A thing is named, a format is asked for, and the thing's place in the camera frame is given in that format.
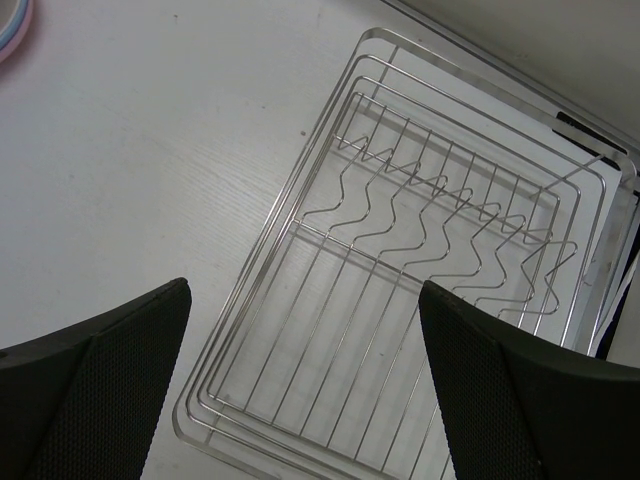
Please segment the white plastic plate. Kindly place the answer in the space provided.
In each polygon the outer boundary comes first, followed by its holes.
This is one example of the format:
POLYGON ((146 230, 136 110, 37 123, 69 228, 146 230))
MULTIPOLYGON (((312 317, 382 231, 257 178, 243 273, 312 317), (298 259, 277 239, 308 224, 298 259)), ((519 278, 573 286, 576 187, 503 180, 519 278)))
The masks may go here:
POLYGON ((19 0, 0 0, 0 31, 9 26, 19 8, 19 0))

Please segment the pink plastic plate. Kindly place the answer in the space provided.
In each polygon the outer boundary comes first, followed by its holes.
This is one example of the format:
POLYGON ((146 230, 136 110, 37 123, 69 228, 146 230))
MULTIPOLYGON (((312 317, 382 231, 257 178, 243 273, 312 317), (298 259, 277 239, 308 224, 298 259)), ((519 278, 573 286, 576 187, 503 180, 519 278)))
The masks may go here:
POLYGON ((4 62, 8 57, 10 57, 12 55, 12 53, 20 46, 20 44, 22 43, 22 41, 24 40, 30 24, 32 22, 32 18, 33 18, 33 12, 34 12, 34 1, 32 0, 28 0, 28 7, 26 10, 26 15, 24 17, 24 20, 21 24, 21 26, 19 27, 18 31, 16 32, 16 35, 9 41, 9 43, 0 51, 0 56, 1 56, 1 62, 4 62))

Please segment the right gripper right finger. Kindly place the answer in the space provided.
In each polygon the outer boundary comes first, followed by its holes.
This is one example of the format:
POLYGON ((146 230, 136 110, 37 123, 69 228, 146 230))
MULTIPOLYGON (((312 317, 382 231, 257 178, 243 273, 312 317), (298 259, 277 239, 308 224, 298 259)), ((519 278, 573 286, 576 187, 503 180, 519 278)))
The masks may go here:
POLYGON ((536 337, 432 281, 419 312, 457 478, 638 478, 638 369, 536 337))

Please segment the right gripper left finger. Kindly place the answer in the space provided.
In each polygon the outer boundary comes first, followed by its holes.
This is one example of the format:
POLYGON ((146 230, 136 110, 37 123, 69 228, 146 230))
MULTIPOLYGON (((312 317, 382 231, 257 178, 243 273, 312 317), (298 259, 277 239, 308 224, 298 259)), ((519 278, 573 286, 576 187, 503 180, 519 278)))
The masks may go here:
POLYGON ((191 305, 177 278, 2 349, 2 478, 140 478, 191 305))

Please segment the blue plastic plate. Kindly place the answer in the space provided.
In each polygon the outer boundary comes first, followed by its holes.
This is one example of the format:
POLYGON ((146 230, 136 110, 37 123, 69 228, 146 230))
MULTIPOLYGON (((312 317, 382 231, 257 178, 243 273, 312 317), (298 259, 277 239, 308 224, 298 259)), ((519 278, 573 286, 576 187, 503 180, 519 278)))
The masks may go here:
POLYGON ((16 12, 16 15, 13 17, 11 23, 7 28, 3 31, 0 31, 0 48, 3 49, 9 41, 16 35, 19 27, 21 26, 24 17, 26 15, 26 10, 28 7, 28 0, 19 0, 19 8, 16 12))

